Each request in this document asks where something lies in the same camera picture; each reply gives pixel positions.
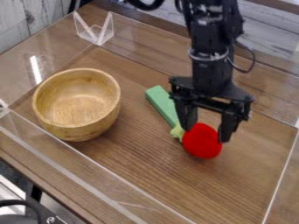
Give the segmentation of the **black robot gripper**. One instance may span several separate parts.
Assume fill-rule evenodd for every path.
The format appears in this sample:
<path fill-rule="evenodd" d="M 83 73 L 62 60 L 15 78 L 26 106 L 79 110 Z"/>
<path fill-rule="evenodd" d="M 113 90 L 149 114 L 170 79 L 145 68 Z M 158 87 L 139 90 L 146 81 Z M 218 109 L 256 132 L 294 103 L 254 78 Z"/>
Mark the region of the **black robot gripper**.
<path fill-rule="evenodd" d="M 182 128 L 190 131 L 198 122 L 198 108 L 222 114 L 219 141 L 227 143 L 239 123 L 249 119 L 254 96 L 233 81 L 233 67 L 219 61 L 194 61 L 193 76 L 170 78 L 177 114 Z"/>

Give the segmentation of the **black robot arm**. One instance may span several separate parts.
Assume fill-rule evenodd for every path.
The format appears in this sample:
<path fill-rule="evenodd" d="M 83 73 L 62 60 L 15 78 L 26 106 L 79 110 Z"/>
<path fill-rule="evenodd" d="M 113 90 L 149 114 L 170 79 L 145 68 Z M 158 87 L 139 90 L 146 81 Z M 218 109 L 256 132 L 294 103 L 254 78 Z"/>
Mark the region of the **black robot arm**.
<path fill-rule="evenodd" d="M 174 0 L 183 14 L 191 37 L 190 77 L 170 78 L 179 122 L 191 130 L 198 122 L 198 109 L 221 113 L 218 139 L 230 141 L 239 124 L 250 117 L 254 96 L 234 83 L 239 69 L 234 63 L 234 50 L 243 34 L 243 17 L 238 0 Z"/>

